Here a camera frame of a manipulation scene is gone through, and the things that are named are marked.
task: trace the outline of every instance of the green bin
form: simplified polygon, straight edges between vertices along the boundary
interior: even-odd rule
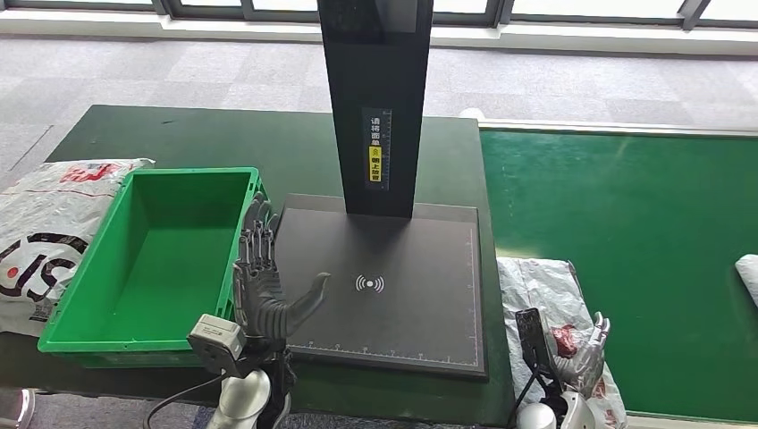
[[[199,366],[200,315],[232,316],[242,218],[255,168],[129,174],[39,339],[87,367]]]

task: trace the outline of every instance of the cable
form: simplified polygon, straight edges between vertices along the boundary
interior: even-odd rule
[[[540,383],[540,387],[542,387],[545,393],[547,393],[548,385],[539,374],[537,375],[537,382]]]
[[[181,398],[182,396],[184,396],[184,395],[186,395],[188,393],[196,391],[197,389],[202,389],[203,387],[209,386],[209,385],[211,385],[213,383],[220,382],[224,378],[228,378],[228,377],[229,377],[228,373],[227,374],[219,375],[219,376],[217,376],[216,378],[214,378],[212,380],[208,380],[205,383],[198,384],[197,386],[194,386],[194,387],[190,387],[186,391],[180,391],[179,393],[177,393],[177,394],[175,394],[173,396],[170,396],[170,397],[166,398],[165,400],[162,400],[162,401],[158,402],[158,404],[155,405],[153,407],[153,409],[151,409],[150,412],[147,413],[147,415],[145,416],[145,418],[142,420],[142,429],[152,429],[152,426],[150,426],[150,419],[153,418],[153,416],[158,411],[160,411],[163,407],[167,406],[168,404],[171,404],[175,400]]]
[[[526,393],[529,391],[529,388],[532,387],[532,383],[534,383],[535,379],[537,379],[537,377],[539,376],[538,375],[539,372],[540,372],[540,366],[539,364],[535,364],[535,369],[532,370],[532,376],[529,377],[529,381],[526,382],[524,389],[521,390],[521,393],[518,395],[518,399],[516,400],[516,402],[513,403],[513,408],[510,409],[510,414],[508,415],[508,423],[505,425],[507,429],[510,429],[510,425],[513,423],[513,417],[516,416],[516,412],[518,411],[518,406],[521,405],[521,401],[524,400],[524,397],[526,396]]]

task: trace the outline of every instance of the white plastic bag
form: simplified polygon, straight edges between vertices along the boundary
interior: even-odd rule
[[[555,338],[558,355],[570,358],[587,341],[593,330],[593,321],[570,262],[549,259],[498,258],[498,273],[502,297],[502,312],[508,334],[510,368],[513,373],[514,394],[518,396],[531,376],[521,357],[521,343],[516,326],[516,313],[536,307]],[[613,341],[613,315],[603,314],[611,320],[608,341]],[[533,383],[520,407],[538,402],[544,397],[539,383]],[[627,412],[619,387],[613,381],[608,364],[594,388],[587,405],[598,421],[609,427],[623,429],[627,425]]]
[[[45,163],[0,192],[0,332],[42,333],[124,176],[154,164]]]
[[[745,255],[735,264],[742,283],[758,307],[758,255]]]

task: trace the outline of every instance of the black stand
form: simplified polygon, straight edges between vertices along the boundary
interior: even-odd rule
[[[329,272],[295,357],[486,377],[476,209],[414,205],[432,0],[318,0],[344,200],[289,196],[290,297]]]

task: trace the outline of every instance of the label sticker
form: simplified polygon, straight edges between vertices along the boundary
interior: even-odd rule
[[[392,109],[363,108],[366,188],[390,190]]]
[[[369,181],[382,181],[382,147],[371,146],[368,148],[368,179]]]

